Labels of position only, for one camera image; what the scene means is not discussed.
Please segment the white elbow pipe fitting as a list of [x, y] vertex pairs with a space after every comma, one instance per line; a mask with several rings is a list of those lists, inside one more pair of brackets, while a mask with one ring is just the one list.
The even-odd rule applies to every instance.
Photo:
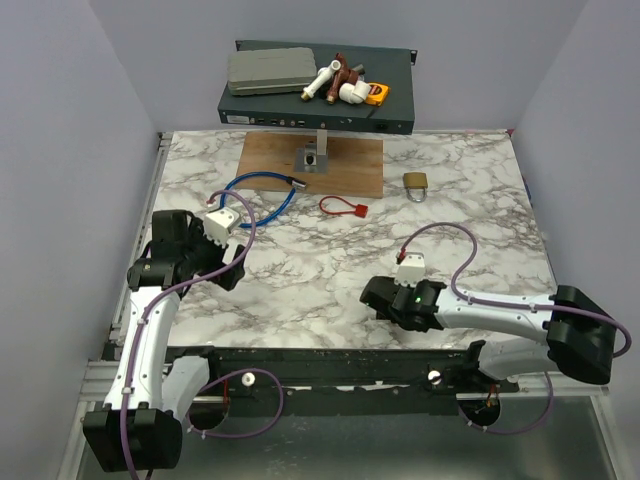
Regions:
[[339, 89], [339, 98], [352, 105], [365, 103], [371, 91], [371, 86], [363, 81], [357, 81], [355, 84], [345, 82]]

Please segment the brass padlock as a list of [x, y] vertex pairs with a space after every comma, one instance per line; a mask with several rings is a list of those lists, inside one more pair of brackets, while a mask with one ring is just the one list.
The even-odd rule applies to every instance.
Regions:
[[414, 203], [422, 203], [427, 198], [429, 188], [427, 175], [424, 172], [407, 172], [403, 175], [406, 197]]

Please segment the blue cable lock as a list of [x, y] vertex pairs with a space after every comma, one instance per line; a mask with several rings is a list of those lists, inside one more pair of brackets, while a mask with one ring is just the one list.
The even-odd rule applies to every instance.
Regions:
[[271, 171], [256, 171], [256, 172], [245, 173], [237, 176], [235, 179], [233, 179], [231, 182], [229, 182], [225, 186], [225, 190], [230, 191], [233, 187], [235, 187], [239, 183], [245, 180], [249, 180], [251, 178], [273, 178], [273, 179], [284, 181], [291, 186], [291, 190], [287, 195], [287, 197], [285, 198], [285, 200], [282, 202], [282, 204], [274, 212], [269, 214], [267, 217], [257, 221], [256, 222], [257, 227], [265, 226], [269, 224], [271, 221], [275, 220], [278, 216], [280, 216], [286, 210], [286, 208], [289, 206], [289, 204], [293, 200], [296, 192], [303, 191], [307, 188], [307, 183], [305, 181], [295, 178], [293, 176], [287, 176], [281, 173], [276, 173]]

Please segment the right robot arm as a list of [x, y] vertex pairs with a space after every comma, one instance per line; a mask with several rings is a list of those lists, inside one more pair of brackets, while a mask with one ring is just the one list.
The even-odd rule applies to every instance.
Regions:
[[486, 343], [460, 367], [460, 379], [480, 392], [495, 380], [524, 373], [559, 371], [592, 385], [611, 378], [616, 328], [612, 318], [580, 289], [561, 285], [549, 295], [516, 297], [454, 289], [421, 280], [402, 286], [393, 278], [369, 280], [360, 302], [407, 331], [478, 329], [511, 335]]

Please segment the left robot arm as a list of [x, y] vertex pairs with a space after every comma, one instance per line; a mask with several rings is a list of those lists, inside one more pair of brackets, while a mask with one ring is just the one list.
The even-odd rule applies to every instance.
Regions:
[[205, 356], [165, 365], [169, 333], [196, 278], [230, 291], [244, 276], [245, 248], [224, 261], [241, 223], [223, 207], [198, 218], [187, 210], [156, 211], [151, 238], [127, 271], [129, 322], [119, 366], [101, 407], [86, 414], [83, 433], [107, 473], [174, 468], [182, 422], [195, 398], [214, 393], [220, 368]]

